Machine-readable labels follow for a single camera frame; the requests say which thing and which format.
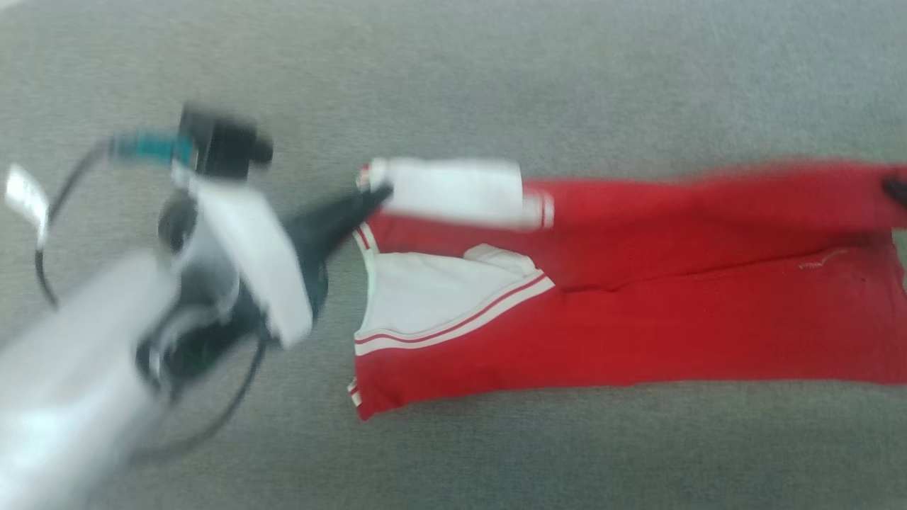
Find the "striped trim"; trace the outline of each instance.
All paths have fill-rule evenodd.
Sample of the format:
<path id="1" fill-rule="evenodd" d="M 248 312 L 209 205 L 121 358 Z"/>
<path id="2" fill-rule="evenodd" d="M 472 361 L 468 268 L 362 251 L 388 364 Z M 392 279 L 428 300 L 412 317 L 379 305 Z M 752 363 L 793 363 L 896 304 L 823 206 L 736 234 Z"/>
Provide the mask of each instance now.
<path id="1" fill-rule="evenodd" d="M 525 300 L 539 296 L 553 287 L 554 282 L 544 273 L 540 270 L 534 271 L 528 279 L 517 282 L 508 289 L 502 290 L 498 295 L 487 299 L 478 311 L 453 326 L 441 326 L 417 335 L 403 335 L 386 329 L 370 331 L 367 334 L 357 333 L 356 355 L 364 356 L 385 348 L 424 348 L 461 337 L 488 324 Z"/>
<path id="2" fill-rule="evenodd" d="M 362 405 L 362 394 L 359 393 L 359 387 L 356 385 L 356 379 L 353 379 L 353 382 L 349 383 L 346 387 L 346 392 L 349 393 L 349 397 L 353 399 L 353 404 L 356 404 L 356 407 Z"/>
<path id="3" fill-rule="evenodd" d="M 359 245 L 361 251 L 366 252 L 374 250 L 375 253 L 378 253 L 378 243 L 375 240 L 375 234 L 366 223 L 359 225 L 359 228 L 356 229 L 356 233 L 353 235 L 353 239 L 356 240 L 356 244 Z"/>
<path id="4" fill-rule="evenodd" d="M 550 229 L 554 226 L 554 197 L 543 193 L 541 199 L 541 227 Z"/>

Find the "teal connector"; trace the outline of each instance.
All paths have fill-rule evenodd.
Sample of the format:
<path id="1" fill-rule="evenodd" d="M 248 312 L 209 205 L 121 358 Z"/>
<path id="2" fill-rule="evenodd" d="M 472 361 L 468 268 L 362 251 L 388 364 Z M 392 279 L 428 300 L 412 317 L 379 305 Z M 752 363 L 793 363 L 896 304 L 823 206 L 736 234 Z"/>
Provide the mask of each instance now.
<path id="1" fill-rule="evenodd" d="M 114 140 L 112 153 L 120 158 L 152 160 L 170 164 L 177 160 L 189 166 L 192 158 L 192 140 L 175 132 L 137 132 Z"/>

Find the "red garment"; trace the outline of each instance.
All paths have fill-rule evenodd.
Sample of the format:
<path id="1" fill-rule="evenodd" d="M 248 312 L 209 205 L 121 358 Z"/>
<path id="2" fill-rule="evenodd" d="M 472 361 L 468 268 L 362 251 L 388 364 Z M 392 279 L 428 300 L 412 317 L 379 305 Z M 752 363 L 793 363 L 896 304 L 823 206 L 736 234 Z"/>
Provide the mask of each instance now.
<path id="1" fill-rule="evenodd" d="M 554 288 L 443 343 L 356 356 L 359 414 L 527 387 L 905 383 L 907 294 L 891 229 L 907 228 L 907 209 L 883 193 L 889 175 L 907 167 L 794 161 L 673 183 L 527 181 L 554 203 L 553 228 L 531 232 L 378 214 L 368 226 L 382 253 L 459 258 L 486 243 L 527 256 Z"/>

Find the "cable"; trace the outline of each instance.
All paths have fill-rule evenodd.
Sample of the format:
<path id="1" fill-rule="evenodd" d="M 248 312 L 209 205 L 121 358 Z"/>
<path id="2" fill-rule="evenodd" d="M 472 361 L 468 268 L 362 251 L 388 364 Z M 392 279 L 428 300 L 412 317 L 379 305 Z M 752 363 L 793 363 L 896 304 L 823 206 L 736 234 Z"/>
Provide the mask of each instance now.
<path id="1" fill-rule="evenodd" d="M 60 190 L 60 193 L 56 196 L 54 201 L 51 202 L 50 207 L 47 210 L 47 229 L 50 229 L 51 225 L 54 223 L 54 220 L 56 220 L 57 216 L 60 213 L 60 209 L 63 208 L 63 205 L 69 198 L 69 195 L 73 191 L 75 184 L 95 164 L 105 158 L 111 151 L 112 147 L 113 140 L 100 142 L 95 145 L 90 151 L 88 151 L 88 153 L 86 153 L 82 157 L 82 159 L 75 164 L 73 169 L 69 172 L 69 175 L 66 177 L 66 182 L 63 183 L 63 187 Z M 43 244 L 39 244 L 38 247 L 34 250 L 34 274 L 38 279 L 38 285 L 41 287 L 41 291 L 44 293 L 44 297 L 47 298 L 47 302 L 49 302 L 51 306 L 56 309 L 58 302 L 56 293 L 51 287 L 50 282 L 47 280 L 47 275 L 44 272 Z"/>
<path id="2" fill-rule="evenodd" d="M 151 159 L 158 163 L 168 163 L 176 159 L 183 165 L 188 165 L 191 154 L 191 140 L 180 137 L 173 132 L 137 132 L 98 142 L 75 164 L 69 175 L 66 176 L 66 181 L 63 183 L 60 193 L 57 194 L 47 209 L 47 223 L 44 228 L 50 230 L 66 200 L 69 199 L 70 193 L 73 192 L 76 183 L 98 162 L 108 157 L 116 156 L 123 159 Z M 38 279 L 38 285 L 41 287 L 44 297 L 47 298 L 47 302 L 56 309 L 58 299 L 44 272 L 44 240 L 39 240 L 38 246 L 34 251 L 34 274 Z"/>
<path id="3" fill-rule="evenodd" d="M 130 463 L 133 466 L 146 466 L 148 464 L 156 464 L 160 462 L 166 462 L 168 460 L 173 460 L 176 457 L 183 456 L 189 453 L 191 450 L 201 446 L 211 438 L 217 435 L 217 433 L 223 428 L 224 425 L 229 422 L 229 420 L 239 409 L 239 405 L 242 404 L 243 399 L 246 397 L 246 394 L 249 392 L 249 389 L 252 387 L 252 382 L 255 380 L 255 376 L 258 374 L 258 369 L 261 368 L 261 363 L 265 359 L 265 352 L 267 350 L 268 343 L 265 336 L 258 337 L 258 347 L 255 350 L 255 356 L 252 358 L 252 363 L 249 366 L 249 372 L 246 374 L 246 378 L 242 381 L 242 386 L 239 387 L 239 390 L 236 392 L 236 395 L 233 396 L 233 400 L 230 401 L 227 408 L 225 408 L 220 416 L 217 417 L 210 425 L 201 430 L 198 434 L 194 436 L 189 436 L 180 441 L 176 441 L 167 446 L 161 448 L 154 448 L 149 450 L 142 450 L 136 452 L 132 455 Z"/>

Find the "white label tag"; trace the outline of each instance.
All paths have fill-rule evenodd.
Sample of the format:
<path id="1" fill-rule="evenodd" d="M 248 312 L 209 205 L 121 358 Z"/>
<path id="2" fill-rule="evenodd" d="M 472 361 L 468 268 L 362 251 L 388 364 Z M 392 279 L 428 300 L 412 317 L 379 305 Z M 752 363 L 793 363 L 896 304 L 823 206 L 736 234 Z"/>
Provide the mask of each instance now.
<path id="1" fill-rule="evenodd" d="M 50 203 L 41 184 L 17 164 L 9 167 L 6 176 L 6 205 L 19 213 L 38 230 L 38 246 L 47 240 L 47 212 Z"/>

